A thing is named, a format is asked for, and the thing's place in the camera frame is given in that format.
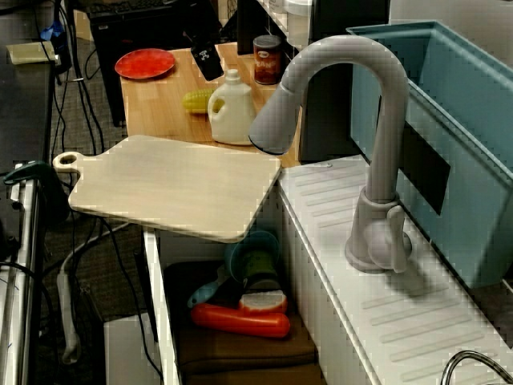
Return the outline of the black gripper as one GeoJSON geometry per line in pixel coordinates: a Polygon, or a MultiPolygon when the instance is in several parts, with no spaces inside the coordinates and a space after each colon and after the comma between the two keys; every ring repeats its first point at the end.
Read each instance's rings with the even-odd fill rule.
{"type": "Polygon", "coordinates": [[[220,56],[214,44],[220,39],[219,24],[194,24],[184,28],[190,40],[191,53],[201,74],[207,81],[220,78],[224,74],[220,56]]]}

